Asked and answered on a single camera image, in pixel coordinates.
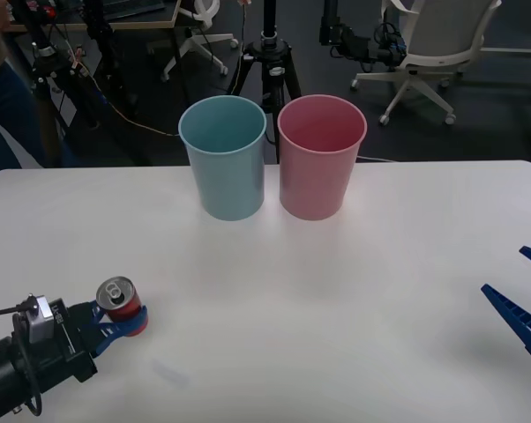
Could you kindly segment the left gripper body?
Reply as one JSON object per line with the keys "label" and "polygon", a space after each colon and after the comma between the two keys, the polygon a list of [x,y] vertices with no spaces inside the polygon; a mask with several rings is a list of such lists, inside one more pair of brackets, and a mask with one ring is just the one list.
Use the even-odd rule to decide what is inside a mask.
{"label": "left gripper body", "polygon": [[54,316],[54,340],[56,353],[50,369],[60,383],[71,376],[85,382],[97,373],[93,358],[87,351],[84,341],[75,324],[71,321],[62,299],[52,301],[50,308]]}

